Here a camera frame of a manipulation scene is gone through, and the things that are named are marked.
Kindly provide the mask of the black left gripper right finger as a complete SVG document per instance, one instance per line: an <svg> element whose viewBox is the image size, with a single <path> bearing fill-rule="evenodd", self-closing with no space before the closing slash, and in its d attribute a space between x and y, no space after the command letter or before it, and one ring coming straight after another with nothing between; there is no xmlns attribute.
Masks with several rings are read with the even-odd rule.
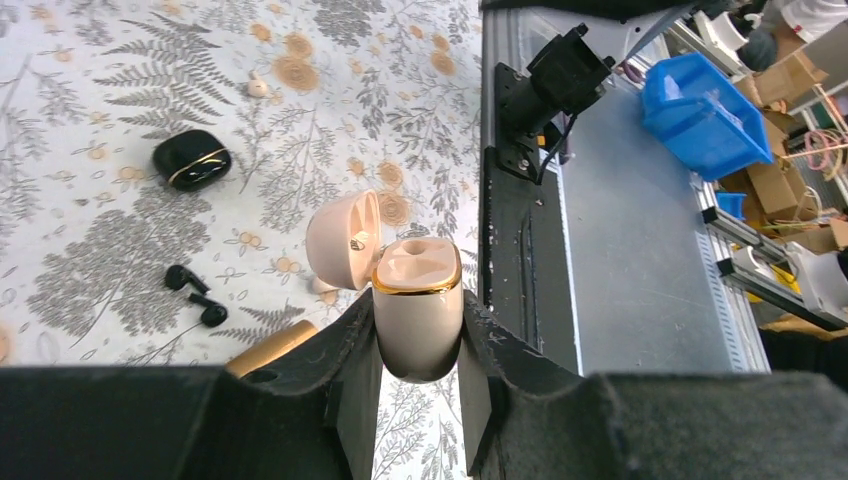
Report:
<svg viewBox="0 0 848 480"><path fill-rule="evenodd" d="M458 380L476 479L847 475L847 397L820 375L582 377L466 292Z"/></svg>

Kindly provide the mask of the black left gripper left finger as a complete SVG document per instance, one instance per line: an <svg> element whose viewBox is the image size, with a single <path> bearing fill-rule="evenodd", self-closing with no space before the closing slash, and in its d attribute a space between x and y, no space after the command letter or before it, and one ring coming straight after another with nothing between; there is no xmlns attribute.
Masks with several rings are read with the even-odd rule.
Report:
<svg viewBox="0 0 848 480"><path fill-rule="evenodd" d="M5 367L5 479L367 479L383 367L373 299L281 358L221 367Z"/></svg>

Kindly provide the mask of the black earbud charging case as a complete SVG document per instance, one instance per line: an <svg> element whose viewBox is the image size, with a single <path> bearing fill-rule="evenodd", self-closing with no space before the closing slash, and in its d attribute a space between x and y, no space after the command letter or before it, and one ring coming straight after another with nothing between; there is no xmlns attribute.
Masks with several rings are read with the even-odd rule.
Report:
<svg viewBox="0 0 848 480"><path fill-rule="evenodd" d="M166 183L181 192L194 192L224 177L232 155L223 143L205 130L193 129L161 142L151 156Z"/></svg>

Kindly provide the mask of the cream earbud charging case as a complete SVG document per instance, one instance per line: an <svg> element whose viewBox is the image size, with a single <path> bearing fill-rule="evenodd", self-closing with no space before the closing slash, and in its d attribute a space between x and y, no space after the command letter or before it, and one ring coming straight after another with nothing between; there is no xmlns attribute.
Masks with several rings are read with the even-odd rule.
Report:
<svg viewBox="0 0 848 480"><path fill-rule="evenodd" d="M463 323L460 252L438 237L384 244L373 190L321 206L305 234L309 265L339 290L370 287L382 361L396 378L430 383L458 357Z"/></svg>

